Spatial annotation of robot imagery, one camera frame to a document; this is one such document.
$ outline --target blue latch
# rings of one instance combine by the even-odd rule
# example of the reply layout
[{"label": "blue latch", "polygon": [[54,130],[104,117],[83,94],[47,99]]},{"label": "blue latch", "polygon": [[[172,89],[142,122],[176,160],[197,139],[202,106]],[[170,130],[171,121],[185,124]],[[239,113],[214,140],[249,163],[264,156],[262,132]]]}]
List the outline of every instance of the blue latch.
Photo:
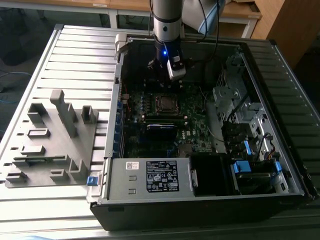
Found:
[{"label": "blue latch", "polygon": [[282,167],[281,167],[281,165],[280,165],[280,162],[276,161],[276,162],[274,163],[274,165],[275,165],[275,169],[276,169],[276,172],[277,172],[277,173],[279,173],[279,172],[282,171]]},{"label": "blue latch", "polygon": [[234,173],[251,173],[249,161],[236,161],[233,164]]},{"label": "blue latch", "polygon": [[86,181],[87,186],[98,186],[98,177],[97,176],[88,176]]},{"label": "blue latch", "polygon": [[248,143],[247,140],[244,141],[244,145],[245,145],[245,148],[246,148],[246,153],[247,153],[248,155],[251,155],[252,152],[251,152],[251,149],[250,149],[250,146],[249,146],[249,143]]}]

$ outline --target floor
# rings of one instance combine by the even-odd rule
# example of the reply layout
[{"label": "floor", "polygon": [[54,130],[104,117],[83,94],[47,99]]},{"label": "floor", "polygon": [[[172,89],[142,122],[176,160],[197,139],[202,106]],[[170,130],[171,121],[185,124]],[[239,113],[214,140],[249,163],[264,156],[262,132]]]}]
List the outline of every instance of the floor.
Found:
[{"label": "floor", "polygon": [[[0,8],[0,17],[2,23],[3,21],[5,23],[2,26],[0,24],[0,44],[2,43],[2,37],[6,35],[8,24],[10,24],[9,27],[15,29],[15,32],[11,35],[15,36],[15,41],[20,41],[23,51],[26,52],[26,60],[24,62],[16,66],[9,66],[1,60],[2,52],[0,50],[0,71],[27,72],[32,74],[56,24],[110,27],[107,15],[45,11],[44,16],[44,19],[40,19],[36,10],[18,12],[17,9],[4,10]],[[130,16],[127,20],[124,16],[119,18],[119,25],[124,29],[147,30],[148,23],[148,17]],[[319,67],[320,40],[317,39],[297,65],[295,73],[311,100],[320,109],[318,94],[320,83],[317,81],[320,77],[320,71],[317,71]],[[13,74],[0,78],[0,139],[15,112],[24,89],[29,82],[29,78],[27,75]]]}]

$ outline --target black cable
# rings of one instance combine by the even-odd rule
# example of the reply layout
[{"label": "black cable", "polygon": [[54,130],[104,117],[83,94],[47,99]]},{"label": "black cable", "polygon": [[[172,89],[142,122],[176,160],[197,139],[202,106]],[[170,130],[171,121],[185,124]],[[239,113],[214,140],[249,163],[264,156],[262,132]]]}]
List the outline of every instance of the black cable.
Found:
[{"label": "black cable", "polygon": [[257,151],[257,154],[256,154],[256,161],[258,161],[259,159],[259,156],[260,156],[260,151],[261,151],[261,148],[262,148],[262,145],[264,143],[264,139],[268,136],[268,135],[271,135],[270,132],[266,132],[263,136],[262,136],[262,139],[261,139],[261,142],[259,144],[259,148],[258,148],[258,151]]},{"label": "black cable", "polygon": [[205,63],[205,64],[207,64],[207,63],[211,62],[211,60],[214,59],[214,57],[216,55],[217,48],[218,48],[218,40],[219,40],[219,20],[220,20],[219,9],[220,9],[219,0],[216,0],[217,21],[216,21],[216,39],[215,39],[214,50],[213,50],[212,54],[210,56],[208,56],[206,59],[194,61],[195,64],[197,64],[197,63]]},{"label": "black cable", "polygon": [[217,48],[218,48],[218,40],[219,40],[219,0],[216,0],[216,17],[217,17],[217,21],[216,21],[216,39],[215,39],[215,47],[213,50],[212,55],[209,57],[209,59],[206,61],[207,63],[210,62],[214,56],[216,55],[217,52]]},{"label": "black cable", "polygon": [[149,16],[149,23],[148,23],[148,35],[150,36],[151,17],[154,16],[153,5],[151,4],[151,0],[149,0],[149,7],[150,7],[150,16]]},{"label": "black cable", "polygon": [[150,36],[150,24],[151,24],[151,12],[149,16],[149,23],[148,23],[148,35]]},{"label": "black cable", "polygon": [[204,6],[202,5],[202,2],[201,0],[198,0],[199,1],[199,4],[201,6],[201,10],[202,10],[202,13],[203,13],[203,19],[204,19],[204,24],[205,24],[205,34],[204,34],[204,37],[197,41],[198,43],[200,43],[201,41],[205,40],[206,37],[207,37],[207,32],[208,32],[208,23],[207,23],[207,17],[206,17],[206,13],[205,13],[205,9],[204,9]]},{"label": "black cable", "polygon": [[153,11],[153,5],[151,4],[151,0],[149,0],[149,7],[150,7],[150,11],[152,16],[154,15],[154,11]]},{"label": "black cable", "polygon": [[240,102],[238,103],[238,105],[232,110],[232,112],[229,114],[229,116],[227,117],[226,121],[229,122],[229,119],[231,118],[231,116],[233,114],[235,114],[235,112],[242,106],[242,104],[244,104],[245,100],[247,99],[247,97],[249,97],[249,93],[247,92],[243,98],[240,100]]}]

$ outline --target barcode sticker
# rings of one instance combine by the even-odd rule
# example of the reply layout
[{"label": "barcode sticker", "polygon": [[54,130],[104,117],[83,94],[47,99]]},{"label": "barcode sticker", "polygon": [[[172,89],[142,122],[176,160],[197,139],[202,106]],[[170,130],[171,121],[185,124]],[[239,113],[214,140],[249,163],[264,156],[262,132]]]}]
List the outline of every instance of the barcode sticker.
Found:
[{"label": "barcode sticker", "polygon": [[126,170],[138,170],[139,162],[138,161],[127,161],[125,165]]}]

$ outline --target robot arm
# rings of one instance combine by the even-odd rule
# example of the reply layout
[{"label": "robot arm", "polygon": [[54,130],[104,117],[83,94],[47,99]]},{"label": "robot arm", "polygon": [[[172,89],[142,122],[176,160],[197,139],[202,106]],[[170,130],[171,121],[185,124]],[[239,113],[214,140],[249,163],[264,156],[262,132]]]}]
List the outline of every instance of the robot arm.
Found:
[{"label": "robot arm", "polygon": [[205,34],[207,30],[210,34],[215,30],[213,26],[216,26],[217,14],[222,12],[225,0],[201,0],[201,3],[203,9],[199,0],[153,0],[156,62],[166,66],[171,81],[186,74],[180,48],[182,20],[199,33]]}]

